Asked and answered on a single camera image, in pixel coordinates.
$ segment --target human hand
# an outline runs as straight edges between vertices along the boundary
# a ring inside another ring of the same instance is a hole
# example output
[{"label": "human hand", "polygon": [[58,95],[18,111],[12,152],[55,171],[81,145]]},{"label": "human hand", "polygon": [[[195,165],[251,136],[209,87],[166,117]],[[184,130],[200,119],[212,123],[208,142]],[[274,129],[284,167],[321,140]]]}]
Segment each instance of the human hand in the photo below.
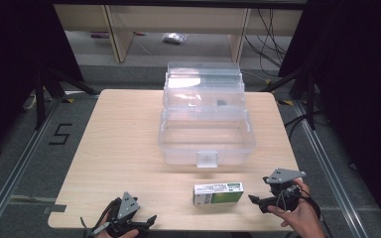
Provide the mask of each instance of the human hand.
[{"label": "human hand", "polygon": [[[302,196],[309,196],[310,189],[304,182],[299,179],[295,179],[294,182],[300,187]],[[299,205],[293,212],[273,205],[268,206],[268,210],[283,218],[282,227],[290,225],[303,238],[325,237],[315,210],[304,199],[299,199]]]},{"label": "human hand", "polygon": [[[100,226],[106,222],[107,217],[108,217],[108,213],[106,213],[104,215],[104,218],[102,219],[102,221],[99,224]],[[130,231],[126,232],[124,235],[120,236],[119,238],[135,238],[138,236],[138,234],[139,234],[139,231],[137,229],[134,229],[134,230],[130,230]],[[100,233],[98,233],[97,235],[95,235],[94,238],[112,238],[112,237],[107,233],[106,230],[103,230]]]},{"label": "human hand", "polygon": [[[138,233],[139,233],[139,231],[136,229],[130,230],[119,238],[135,238],[138,236]],[[104,231],[98,233],[98,235],[96,235],[94,238],[111,238],[111,236],[109,234],[107,234],[107,231],[104,230]]]}]

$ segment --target cable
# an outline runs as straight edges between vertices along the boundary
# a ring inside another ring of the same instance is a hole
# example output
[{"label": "cable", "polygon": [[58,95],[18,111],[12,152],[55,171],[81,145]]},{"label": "cable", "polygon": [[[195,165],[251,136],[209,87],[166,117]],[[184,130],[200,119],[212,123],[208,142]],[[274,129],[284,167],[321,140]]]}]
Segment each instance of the cable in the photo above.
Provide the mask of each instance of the cable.
[{"label": "cable", "polygon": [[165,66],[164,64],[160,63],[158,60],[156,60],[156,56],[153,55],[152,52],[148,51],[143,45],[142,43],[140,42],[141,40],[138,39],[138,38],[134,38],[134,43],[138,44],[138,46],[145,52],[147,53],[150,57],[151,57],[151,60],[153,61],[153,64],[154,65],[158,65],[158,66]]},{"label": "cable", "polygon": [[[322,110],[315,111],[315,112],[314,112],[314,116],[315,116],[315,115],[318,115],[318,114],[321,114],[321,113],[323,113]],[[287,122],[287,123],[284,124],[284,127],[287,127],[287,126],[289,126],[290,124],[296,122],[296,123],[293,125],[292,129],[290,130],[289,140],[292,139],[292,135],[293,135],[294,130],[296,129],[296,126],[297,126],[300,122],[302,122],[304,119],[307,119],[307,118],[308,118],[308,115],[305,114],[305,115],[302,115],[302,116],[298,116],[298,117],[296,117],[295,119],[293,119],[293,120],[291,120],[291,121],[289,121],[289,122]]]},{"label": "cable", "polygon": [[266,44],[267,44],[268,37],[270,37],[270,38],[271,38],[271,41],[274,43],[274,46],[275,46],[275,49],[272,49],[272,48],[270,48],[270,49],[273,50],[273,51],[276,51],[277,54],[280,53],[280,55],[279,55],[279,56],[277,55],[277,57],[278,57],[278,58],[281,57],[281,59],[283,59],[284,57],[283,57],[281,54],[285,54],[286,51],[285,51],[283,48],[281,48],[281,47],[277,44],[277,42],[275,41],[274,25],[273,25],[273,19],[274,19],[274,13],[273,13],[273,10],[270,9],[270,24],[269,24],[269,26],[267,26],[267,24],[266,24],[264,18],[262,17],[261,11],[260,11],[259,9],[258,9],[258,14],[259,14],[259,17],[260,17],[261,20],[262,20],[262,23],[264,24],[265,30],[267,31],[267,37],[266,37],[266,39],[265,39],[265,42],[262,42],[262,41],[259,39],[259,37],[258,37],[258,39],[259,39],[264,45],[266,45]]},{"label": "cable", "polygon": [[[277,49],[274,49],[274,48],[268,46],[268,44],[267,44],[266,42],[264,42],[264,41],[259,37],[259,35],[256,35],[256,37],[257,37],[258,40],[262,43],[262,45],[265,45],[265,47],[268,48],[269,50],[271,50],[271,51],[276,51],[276,50],[277,50]],[[285,54],[285,53],[286,53],[286,52],[282,52],[282,51],[280,51],[280,50],[278,50],[278,51],[279,51],[280,54]]]},{"label": "cable", "polygon": [[[101,221],[104,219],[104,216],[110,211],[110,209],[115,205],[115,203],[119,201],[119,199],[120,198],[116,198],[116,199],[112,200],[107,205],[107,207],[101,213],[100,218],[98,218],[98,221],[95,223],[95,226],[91,228],[91,232],[93,232],[95,229],[97,229],[99,227]],[[84,233],[83,233],[84,234],[84,238],[94,237],[94,235],[92,235],[92,233],[90,234],[90,233],[87,232],[88,228],[86,227],[85,222],[82,219],[82,217],[79,217],[79,219],[81,220],[82,226],[85,228]]]},{"label": "cable", "polygon": [[249,41],[249,39],[247,39],[247,36],[244,37],[247,41],[247,43],[249,44],[249,46],[252,48],[252,50],[258,54],[259,56],[265,58],[266,60],[270,61],[271,63],[273,63],[275,66],[277,67],[280,67],[281,65],[279,63],[277,63],[276,61],[274,61],[272,58],[268,57],[267,55],[265,55],[262,51],[259,51],[256,47],[254,47],[252,45],[252,43]]},{"label": "cable", "polygon": [[287,211],[287,203],[286,203],[286,199],[284,198],[284,192],[285,192],[285,190],[280,191],[280,194],[278,195],[278,197],[277,197],[277,201],[276,201],[276,203],[275,203],[275,209],[277,210],[277,212],[280,212],[280,211],[278,210],[278,205],[279,205],[279,203],[280,203],[280,199],[283,201],[284,209],[283,209],[283,211],[280,212],[280,213],[284,213],[284,212]]},{"label": "cable", "polygon": [[36,94],[31,95],[30,97],[33,97],[33,101],[30,103],[30,105],[24,107],[25,110],[30,110],[36,105]]},{"label": "cable", "polygon": [[81,221],[82,226],[84,227],[84,230],[82,232],[82,237],[87,238],[88,237],[88,227],[85,225],[85,221],[84,221],[84,219],[82,219],[82,216],[79,217],[79,219]]},{"label": "cable", "polygon": [[330,232],[330,229],[329,229],[329,227],[327,226],[327,223],[326,223],[326,220],[324,219],[324,216],[323,216],[323,214],[321,215],[321,217],[322,217],[322,219],[323,219],[323,226],[324,226],[324,228],[326,229],[326,231],[327,231],[327,234],[330,236],[330,238],[333,238],[333,235],[332,235],[332,232]]}]

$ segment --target black cable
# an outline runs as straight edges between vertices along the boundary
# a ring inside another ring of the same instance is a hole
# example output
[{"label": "black cable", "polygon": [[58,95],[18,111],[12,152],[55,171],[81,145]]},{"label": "black cable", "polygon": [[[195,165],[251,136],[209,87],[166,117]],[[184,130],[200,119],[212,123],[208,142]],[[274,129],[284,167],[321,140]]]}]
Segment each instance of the black cable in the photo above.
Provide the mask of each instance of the black cable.
[{"label": "black cable", "polygon": [[264,44],[266,44],[266,40],[268,39],[268,36],[269,37],[271,37],[271,40],[272,40],[272,42],[274,43],[274,46],[275,46],[275,51],[278,51],[278,52],[280,52],[280,53],[286,53],[287,51],[285,51],[283,48],[281,48],[278,44],[277,44],[277,42],[275,41],[275,36],[274,36],[274,33],[272,33],[271,34],[271,30],[270,29],[272,29],[272,31],[273,31],[273,29],[274,29],[274,27],[273,27],[273,17],[274,17],[274,14],[273,14],[273,10],[272,9],[270,9],[270,26],[268,27],[267,26],[267,24],[266,24],[266,22],[265,22],[265,20],[264,20],[264,18],[262,17],[262,14],[261,14],[261,11],[258,9],[258,14],[259,14],[259,17],[261,18],[261,20],[262,20],[262,23],[264,24],[264,27],[265,27],[265,29],[267,30],[267,38],[265,39],[265,43]]},{"label": "black cable", "polygon": [[[98,218],[98,221],[95,223],[94,227],[91,228],[91,232],[93,232],[95,229],[97,229],[99,226],[100,226],[100,223],[101,221],[103,220],[104,216],[110,211],[110,209],[115,205],[116,202],[118,202],[120,198],[116,198],[114,200],[112,200],[108,205],[107,207],[104,209],[104,211],[101,213],[101,216],[100,218]],[[82,226],[85,228],[85,231],[84,231],[84,238],[85,237],[93,237],[91,236],[88,232],[87,232],[87,227],[85,225],[85,222],[83,221],[82,217],[79,217],[80,220],[81,220],[81,224]]]},{"label": "black cable", "polygon": [[276,51],[276,50],[277,50],[277,49],[274,49],[274,48],[268,46],[267,43],[264,42],[258,35],[256,35],[256,37],[257,37],[258,40],[262,43],[262,45],[265,45],[265,47],[268,48],[269,50],[271,50],[271,51]]},{"label": "black cable", "polygon": [[287,122],[287,123],[284,123],[284,127],[287,127],[288,125],[290,125],[290,124],[292,124],[293,122],[299,120],[300,118],[305,118],[305,117],[306,117],[306,115],[298,116],[298,117],[296,117],[295,119],[293,119],[293,120],[291,120],[291,121],[289,121],[289,122]]},{"label": "black cable", "polygon": [[292,140],[292,135],[293,135],[294,130],[296,129],[296,126],[297,126],[300,122],[302,122],[304,119],[306,119],[306,116],[305,116],[305,117],[302,117],[302,118],[299,118],[299,120],[293,125],[292,129],[290,130],[289,141]]},{"label": "black cable", "polygon": [[83,237],[83,238],[87,238],[87,237],[88,237],[88,227],[86,227],[85,222],[84,222],[84,220],[82,219],[82,216],[79,217],[79,219],[81,220],[81,224],[82,224],[82,226],[84,227],[84,231],[82,232],[82,237]]},{"label": "black cable", "polygon": [[330,232],[329,227],[327,226],[326,220],[324,219],[324,216],[321,216],[323,218],[323,226],[327,231],[327,234],[329,235],[330,238],[333,238],[332,232]]},{"label": "black cable", "polygon": [[265,55],[262,51],[259,51],[256,47],[254,47],[252,45],[252,43],[249,41],[249,39],[247,39],[247,36],[244,37],[247,41],[247,43],[249,44],[249,46],[252,48],[252,50],[258,54],[259,56],[265,58],[266,60],[270,61],[271,63],[273,63],[275,66],[277,67],[280,67],[281,65],[279,63],[277,63],[276,61],[274,61],[272,58],[268,57],[267,55]]},{"label": "black cable", "polygon": [[261,70],[262,70],[265,74],[267,74],[267,75],[269,75],[269,76],[274,76],[274,77],[278,76],[278,73],[277,73],[277,74],[271,74],[271,73],[269,73],[269,72],[267,72],[267,71],[265,70],[264,66],[262,65],[262,57],[259,57],[259,66],[261,67]]},{"label": "black cable", "polygon": [[278,194],[278,197],[277,197],[277,201],[275,202],[275,209],[277,210],[277,212],[280,212],[278,211],[278,204],[280,203],[280,199],[283,201],[283,212],[280,212],[280,213],[284,213],[287,211],[287,203],[286,203],[286,199],[284,198],[284,192],[285,190],[282,190],[280,192],[280,194]]}]

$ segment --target wooden table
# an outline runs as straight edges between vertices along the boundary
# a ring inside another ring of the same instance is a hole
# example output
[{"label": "wooden table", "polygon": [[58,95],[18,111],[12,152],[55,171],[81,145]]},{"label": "wooden table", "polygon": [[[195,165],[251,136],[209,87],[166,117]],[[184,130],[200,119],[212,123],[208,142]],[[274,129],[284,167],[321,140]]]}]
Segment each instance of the wooden table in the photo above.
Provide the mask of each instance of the wooden table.
[{"label": "wooden table", "polygon": [[[104,90],[95,105],[73,158],[56,204],[64,212],[52,212],[54,228],[88,227],[124,191],[138,197],[141,208],[134,221],[157,214],[151,229],[211,231],[276,231],[281,218],[263,214],[248,194],[270,197],[262,177],[275,168],[297,170],[298,166],[272,94],[247,92],[257,146],[245,164],[198,169],[169,166],[157,144],[163,109],[161,90]],[[194,184],[243,182],[237,203],[194,206]]]}]

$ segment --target floor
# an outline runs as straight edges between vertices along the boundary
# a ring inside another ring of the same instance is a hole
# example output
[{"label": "floor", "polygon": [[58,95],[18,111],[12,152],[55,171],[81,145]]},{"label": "floor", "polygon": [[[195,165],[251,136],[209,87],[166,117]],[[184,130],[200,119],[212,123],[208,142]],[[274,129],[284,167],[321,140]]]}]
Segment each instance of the floor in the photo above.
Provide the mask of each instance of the floor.
[{"label": "floor", "polygon": [[[181,44],[173,45],[163,42],[162,33],[144,33],[143,36],[135,36],[123,63],[115,61],[108,39],[91,38],[87,32],[66,32],[66,35],[85,81],[98,89],[117,88],[120,81],[124,82],[125,87],[140,83],[138,86],[158,88],[164,80],[163,73],[169,61],[231,61],[227,38],[221,35],[190,34]],[[260,50],[264,38],[248,36],[248,41]],[[280,51],[284,51],[291,38],[275,38],[275,41],[282,48]],[[244,44],[239,65],[248,90],[259,90],[269,80],[278,80],[275,76],[279,69],[276,63],[280,63],[281,55],[271,40],[268,44],[272,49],[264,48],[263,53],[275,63],[260,59],[247,41]],[[145,84],[150,80],[158,82]],[[289,83],[274,92],[283,122],[305,113],[303,101],[289,100],[290,87]],[[75,88],[66,85],[66,91],[71,93]],[[40,135],[32,126],[35,124],[34,105],[14,123],[1,144],[0,197],[5,197],[3,187],[12,188],[7,191],[7,200],[0,201],[3,204],[0,209],[0,237],[82,237],[80,229],[50,228],[47,218],[96,100],[87,96],[79,96],[74,103],[50,100],[47,109],[52,116],[47,129]],[[31,103],[32,99],[28,100],[26,107]],[[319,115],[315,120],[317,129],[314,131],[306,122],[291,124],[287,129],[289,136],[292,135],[290,141],[298,165],[301,171],[307,172],[305,181],[311,186],[321,207],[323,229],[328,237],[381,237],[379,207],[359,174],[347,165],[349,157],[326,117]],[[66,122],[71,124],[64,128],[69,131],[69,140],[63,146],[50,146],[60,139],[54,133],[61,123]],[[39,143],[32,145],[32,138],[39,138]],[[216,232],[153,232],[150,235],[165,238],[230,237],[229,233]],[[286,235],[287,232],[252,233],[253,237]]]}]

